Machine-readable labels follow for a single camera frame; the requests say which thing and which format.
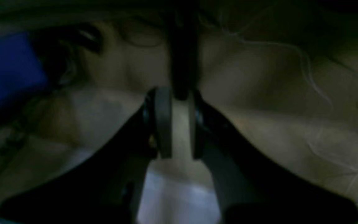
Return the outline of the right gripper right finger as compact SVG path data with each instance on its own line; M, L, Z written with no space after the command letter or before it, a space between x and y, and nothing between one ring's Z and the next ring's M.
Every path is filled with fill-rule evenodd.
M202 161L224 224L356 224L352 200L316 186L263 155L216 108L193 91L193 158Z

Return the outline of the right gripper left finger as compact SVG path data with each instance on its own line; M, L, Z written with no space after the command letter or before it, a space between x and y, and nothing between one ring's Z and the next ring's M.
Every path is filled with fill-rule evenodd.
M90 158L49 182L8 198L1 224L132 224L149 163L172 157L172 97L150 90L141 107Z

